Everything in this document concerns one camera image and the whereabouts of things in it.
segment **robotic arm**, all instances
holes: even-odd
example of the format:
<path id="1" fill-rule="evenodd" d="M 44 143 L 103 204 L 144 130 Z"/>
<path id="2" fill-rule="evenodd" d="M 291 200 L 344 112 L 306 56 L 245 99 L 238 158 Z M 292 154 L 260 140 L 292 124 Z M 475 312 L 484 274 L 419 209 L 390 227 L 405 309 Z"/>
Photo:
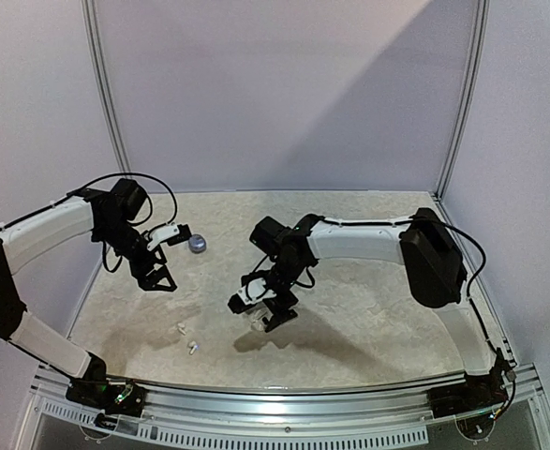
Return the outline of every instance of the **robotic arm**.
<path id="1" fill-rule="evenodd" d="M 93 242 L 112 246 L 128 260 L 140 288 L 174 291 L 176 285 L 160 244 L 185 242 L 191 233 L 187 225 L 174 223 L 139 233 L 130 221 L 147 199 L 139 184 L 122 178 L 110 191 L 85 188 L 71 192 L 64 202 L 0 231 L 0 338 L 68 376 L 69 400 L 106 414 L 141 415 L 145 390 L 131 381 L 108 382 L 104 361 L 27 310 L 12 276 L 42 253 L 91 232 Z"/>
<path id="2" fill-rule="evenodd" d="M 437 313 L 460 352 L 467 374 L 466 391 L 433 393 L 432 402 L 440 405 L 438 413 L 459 413 L 505 399 L 501 374 L 513 374 L 512 369 L 501 351 L 488 342 L 472 304 L 462 301 L 467 277 L 462 253 L 431 209 L 420 208 L 413 217 L 381 221 L 307 215 L 293 228 L 266 217 L 255 227 L 250 241 L 274 265 L 243 276 L 242 288 L 230 299 L 229 308 L 241 314 L 264 305 L 254 328 L 269 333 L 297 317 L 292 308 L 298 299 L 291 288 L 299 284 L 304 270 L 314 283 L 309 268 L 320 260 L 360 258 L 402 264 L 412 296 Z M 445 399 L 451 395 L 466 401 L 448 403 Z"/>

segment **beige marble surface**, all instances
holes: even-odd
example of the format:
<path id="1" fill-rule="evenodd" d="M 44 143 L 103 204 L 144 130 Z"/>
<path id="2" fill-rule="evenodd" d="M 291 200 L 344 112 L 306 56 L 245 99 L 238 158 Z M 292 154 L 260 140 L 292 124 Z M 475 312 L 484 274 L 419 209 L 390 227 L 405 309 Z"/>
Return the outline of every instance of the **beige marble surface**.
<path id="1" fill-rule="evenodd" d="M 171 199 L 156 195 L 159 223 Z M 266 335 L 227 308 L 262 254 L 248 241 L 266 215 L 293 225 L 313 212 L 342 218 L 393 218 L 434 207 L 426 193 L 224 192 L 179 194 L 179 223 L 202 234 L 208 250 L 164 247 L 176 292 L 143 292 L 128 264 L 101 270 L 72 332 L 111 374 L 165 383 L 261 388 L 396 383 L 462 369 L 436 314 L 409 293 L 403 267 L 376 261 L 322 261 L 317 286 L 294 290 L 299 318 Z M 492 338 L 500 342 L 478 297 Z M 186 325 L 186 336 L 177 330 Z M 189 355 L 188 343 L 200 345 Z"/>

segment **light purple wall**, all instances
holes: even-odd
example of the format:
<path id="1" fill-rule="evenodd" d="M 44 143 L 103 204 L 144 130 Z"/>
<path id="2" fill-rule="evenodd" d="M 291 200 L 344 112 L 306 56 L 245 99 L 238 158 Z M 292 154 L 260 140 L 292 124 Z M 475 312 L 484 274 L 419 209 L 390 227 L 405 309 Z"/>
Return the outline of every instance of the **light purple wall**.
<path id="1" fill-rule="evenodd" d="M 97 2 L 131 164 L 178 190 L 433 189 L 475 4 Z"/>
<path id="2" fill-rule="evenodd" d="M 81 2 L 0 2 L 0 221 L 117 169 Z M 98 248 L 78 238 L 26 266 L 22 300 L 66 332 Z M 12 448 L 37 363 L 0 340 L 0 450 Z"/>
<path id="3" fill-rule="evenodd" d="M 483 277 L 520 362 L 550 400 L 550 1 L 491 2 L 483 60 L 445 201 L 481 240 Z"/>

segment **black cable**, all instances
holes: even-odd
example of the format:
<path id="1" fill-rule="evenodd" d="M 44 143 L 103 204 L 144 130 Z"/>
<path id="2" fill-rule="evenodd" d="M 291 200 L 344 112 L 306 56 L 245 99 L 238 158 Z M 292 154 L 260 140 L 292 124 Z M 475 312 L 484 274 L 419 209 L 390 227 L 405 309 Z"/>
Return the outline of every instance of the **black cable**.
<path id="1" fill-rule="evenodd" d="M 39 208 L 31 213 L 28 213 L 28 214 L 25 214 L 24 216 L 21 216 L 21 217 L 18 217 L 18 218 L 15 218 L 14 220 L 10 221 L 9 223 L 7 223 L 6 225 L 4 225 L 2 228 L 0 228 L 0 232 L 6 228 L 9 228 L 9 227 L 13 227 L 14 225 L 18 224 L 18 223 L 21 223 L 23 222 L 24 220 L 27 220 L 28 218 L 32 218 L 34 216 L 36 216 L 37 214 L 41 214 L 41 213 L 45 213 L 46 211 L 54 208 L 55 206 L 58 206 L 59 204 L 62 204 L 64 203 L 65 201 L 67 201 L 68 199 L 70 199 L 74 194 L 67 194 L 65 197 L 63 197 L 62 199 L 54 202 L 54 203 L 51 203 L 47 206 L 44 206 L 43 208 Z"/>
<path id="2" fill-rule="evenodd" d="M 300 281 L 295 281 L 295 284 L 297 286 L 299 286 L 300 288 L 304 288 L 304 289 L 312 289 L 313 287 L 316 286 L 316 280 L 314 279 L 314 277 L 312 276 L 312 273 L 310 272 L 310 268 L 307 267 L 305 269 L 305 274 L 308 275 L 308 278 L 310 279 L 310 283 L 312 284 L 304 284 L 304 283 L 301 283 Z"/>
<path id="3" fill-rule="evenodd" d="M 474 271 L 470 279 L 468 280 L 468 283 L 466 285 L 466 297 L 468 301 L 470 302 L 470 305 L 472 306 L 472 309 L 474 309 L 474 313 L 477 316 L 477 319 L 479 321 L 479 325 L 481 326 L 481 329 L 483 330 L 483 335 L 485 340 L 487 341 L 487 344 L 489 345 L 489 348 L 493 351 L 493 353 L 498 354 L 498 350 L 494 347 L 494 345 L 491 343 L 491 339 L 489 338 L 489 333 L 487 332 L 487 328 L 484 325 L 483 318 L 481 317 L 481 313 L 477 309 L 476 305 L 472 301 L 472 297 L 470 296 L 470 289 L 472 287 L 472 283 L 474 280 L 480 275 L 480 273 L 483 271 L 485 265 L 487 264 L 487 255 L 481 246 L 479 242 L 473 238 L 471 235 L 469 235 L 467 232 L 463 232 L 459 228 L 456 228 L 454 225 L 450 225 L 449 223 L 442 222 L 440 220 L 434 220 L 428 217 L 412 217 L 407 220 L 400 220 L 398 222 L 386 222 L 386 221 L 358 221 L 358 222 L 336 222 L 334 220 L 328 220 L 324 219 L 324 223 L 328 223 L 330 225 L 337 225 L 340 227 L 363 227 L 363 226 L 376 226 L 376 227 L 385 227 L 385 226 L 399 226 L 399 225 L 408 225 L 413 222 L 428 222 L 433 223 L 435 225 L 440 225 L 448 230 L 451 230 L 464 238 L 466 238 L 474 247 L 479 250 L 479 253 L 481 253 L 481 264 L 477 268 L 477 270 Z"/>
<path id="4" fill-rule="evenodd" d="M 79 191 L 81 191 L 83 189 L 86 189 L 86 188 L 89 188 L 90 186 L 94 185 L 95 183 L 99 183 L 100 181 L 106 180 L 108 178 L 115 178 L 115 177 L 118 177 L 118 176 L 138 176 L 140 178 L 147 178 L 149 180 L 153 180 L 153 181 L 159 183 L 161 186 L 163 186 L 169 192 L 169 194 L 171 195 L 172 204 L 173 204 L 173 212 L 172 212 L 171 219 L 168 222 L 165 222 L 163 224 L 155 226 L 152 230 L 150 230 L 149 233 L 153 232 L 155 229 L 160 228 L 163 225 L 166 225 L 168 223 L 171 223 L 171 222 L 175 221 L 175 219 L 177 217 L 177 214 L 179 212 L 179 205 L 177 203 L 176 197 L 174 196 L 174 192 L 172 192 L 172 189 L 164 181 L 160 180 L 159 178 L 156 178 L 155 176 L 148 175 L 147 173 L 141 173 L 141 172 L 114 172 L 114 173 L 108 173 L 106 175 L 99 176 L 95 180 L 92 180 L 88 183 L 85 183 L 83 186 L 69 192 L 65 197 L 63 197 L 62 199 L 60 199 L 56 202 L 53 202 L 53 203 L 51 203 L 47 206 L 39 208 L 38 210 L 33 211 L 31 213 L 25 214 L 24 216 L 15 218 L 14 220 L 10 221 L 9 223 L 7 223 L 3 227 L 1 227 L 0 232 L 2 230 L 4 230 L 5 228 L 13 227 L 14 225 L 16 225 L 18 223 L 21 223 L 24 220 L 27 220 L 28 218 L 32 218 L 32 217 L 36 216 L 37 214 L 45 213 L 46 211 L 54 208 L 55 206 L 66 202 L 68 199 L 74 197 Z"/>
<path id="5" fill-rule="evenodd" d="M 514 402 L 514 398 L 516 397 L 516 380 L 512 381 L 512 394 L 510 395 L 510 399 L 507 403 L 504 405 L 501 405 L 499 410 L 494 414 L 493 420 L 497 421 L 508 409 L 510 409 L 510 406 Z"/>
<path id="6" fill-rule="evenodd" d="M 256 267 L 252 269 L 252 271 L 249 273 L 249 275 L 255 274 L 258 269 L 260 269 L 260 266 L 264 264 L 264 262 L 268 259 L 268 255 L 266 255 L 264 258 L 260 260 L 258 264 L 256 264 Z M 245 285 L 245 297 L 252 298 L 249 296 L 249 283 Z M 258 297 L 256 297 L 256 300 L 260 300 L 266 293 L 268 292 L 268 289 L 264 289 L 264 292 L 261 293 Z"/>
<path id="7" fill-rule="evenodd" d="M 322 222 L 328 223 L 329 225 L 338 225 L 340 227 L 392 227 L 393 225 L 400 224 L 400 223 L 394 224 L 393 222 L 370 221 L 370 220 L 363 220 L 363 221 L 356 221 L 356 222 L 336 222 L 328 218 L 324 218 Z"/>
<path id="8" fill-rule="evenodd" d="M 60 370 L 59 368 L 57 368 L 57 367 L 55 367 L 55 366 L 49 364 L 48 362 L 42 360 L 42 359 L 39 358 L 38 356 L 35 356 L 34 354 L 32 354 L 31 352 L 29 352 L 28 350 L 25 350 L 25 349 L 24 349 L 23 347 L 21 347 L 20 345 L 15 344 L 14 342 L 12 342 L 12 341 L 10 341 L 10 340 L 8 341 L 8 344 L 10 344 L 10 345 L 12 345 L 13 347 L 19 349 L 21 352 L 23 352 L 23 353 L 25 353 L 25 354 L 31 356 L 32 358 L 37 359 L 38 362 L 39 362 L 40 364 L 42 364 L 43 366 L 48 366 L 48 367 L 52 368 L 53 370 L 55 370 L 56 372 L 58 372 L 60 375 L 62 375 L 62 376 L 64 376 L 64 377 L 67 377 L 67 378 L 68 378 L 69 380 L 71 380 L 71 381 L 74 380 L 73 377 L 71 377 L 70 375 L 68 375 L 68 374 L 65 373 L 64 371 L 62 371 L 62 370 Z"/>
<path id="9" fill-rule="evenodd" d="M 108 267 L 108 245 L 106 244 L 106 241 L 102 241 L 102 265 L 104 266 L 104 269 L 106 269 L 106 272 L 113 274 L 118 270 L 122 262 L 123 257 L 120 256 L 116 262 L 116 265 L 112 269 Z"/>
<path id="10" fill-rule="evenodd" d="M 72 192 L 72 194 L 74 195 L 76 192 L 82 190 L 82 189 L 86 189 L 86 188 L 89 188 L 90 186 L 94 185 L 95 183 L 99 183 L 100 181 L 103 181 L 103 180 L 107 180 L 108 178 L 114 178 L 114 177 L 117 177 L 117 176 L 139 176 L 140 178 L 147 178 L 148 180 L 152 180 L 152 181 L 155 181 L 157 182 L 158 184 L 160 184 L 162 187 L 164 187 L 168 192 L 169 194 L 171 195 L 171 198 L 172 198 L 172 206 L 173 206 L 173 211 L 172 211 L 172 216 L 171 218 L 164 222 L 164 223 L 161 223 L 160 225 L 156 225 L 153 229 L 151 229 L 149 231 L 149 233 L 153 232 L 154 230 L 160 228 L 161 226 L 163 225 L 166 225 L 166 224 L 169 224 L 169 223 L 172 223 L 175 221 L 175 219 L 177 218 L 177 214 L 179 213 L 179 205 L 177 203 L 177 199 L 176 197 L 174 196 L 174 192 L 172 192 L 172 189 L 169 187 L 169 185 L 167 185 L 164 181 L 160 180 L 159 178 L 156 178 L 155 176 L 152 176 L 152 175 L 148 175 L 147 173 L 141 173 L 141 172 L 115 172 L 115 173 L 108 173 L 106 175 L 102 175 L 102 176 L 99 176 L 98 178 L 96 178 L 95 180 L 92 180 L 90 181 L 89 183 L 86 183 L 85 185 L 79 187 L 77 190 L 75 190 L 74 192 Z"/>

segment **vertical metal pole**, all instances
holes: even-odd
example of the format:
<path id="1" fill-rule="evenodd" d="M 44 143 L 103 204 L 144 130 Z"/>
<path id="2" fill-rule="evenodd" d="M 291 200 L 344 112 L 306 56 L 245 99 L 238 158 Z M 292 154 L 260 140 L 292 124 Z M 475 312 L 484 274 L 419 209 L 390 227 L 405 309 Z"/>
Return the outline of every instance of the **vertical metal pole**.
<path id="1" fill-rule="evenodd" d="M 477 78 L 477 72 L 479 71 L 479 64 L 481 62 L 484 28 L 487 23 L 488 10 L 489 0 L 478 0 L 476 16 L 472 28 L 472 38 L 470 40 L 470 49 L 468 52 L 466 74 L 462 85 L 460 108 L 458 110 L 458 116 L 453 126 L 452 140 L 450 143 L 448 155 L 443 164 L 443 169 L 441 170 L 441 175 L 437 182 L 437 188 L 434 192 L 434 195 L 438 200 L 443 200 L 443 197 L 447 192 L 447 188 L 452 178 L 453 166 L 455 165 L 458 149 L 460 147 L 462 136 L 464 135 L 464 130 L 466 128 L 468 110 L 470 109 L 470 103 L 472 102 L 472 95 L 474 94 L 474 86 Z"/>
<path id="2" fill-rule="evenodd" d="M 106 73 L 104 63 L 104 54 L 102 52 L 99 29 L 97 26 L 97 11 L 95 0 L 82 0 L 83 17 L 85 19 L 85 28 L 87 30 L 87 40 L 89 41 L 89 50 L 91 53 L 92 66 L 96 74 L 97 90 L 101 100 L 102 109 L 106 118 L 106 125 L 112 142 L 112 149 L 116 157 L 116 162 L 121 172 L 131 172 L 131 165 L 126 154 L 125 144 L 121 135 L 116 112 L 112 101 L 112 93 Z"/>

